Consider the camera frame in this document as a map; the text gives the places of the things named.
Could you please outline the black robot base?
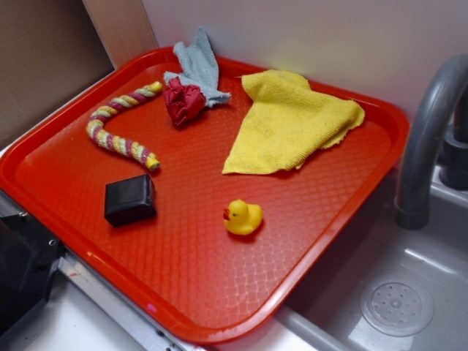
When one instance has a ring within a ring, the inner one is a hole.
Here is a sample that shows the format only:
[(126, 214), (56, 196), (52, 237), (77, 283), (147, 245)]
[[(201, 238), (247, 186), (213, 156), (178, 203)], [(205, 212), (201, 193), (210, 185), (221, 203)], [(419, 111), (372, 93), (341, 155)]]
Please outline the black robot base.
[(47, 303), (62, 242), (26, 212), (1, 218), (1, 339)]

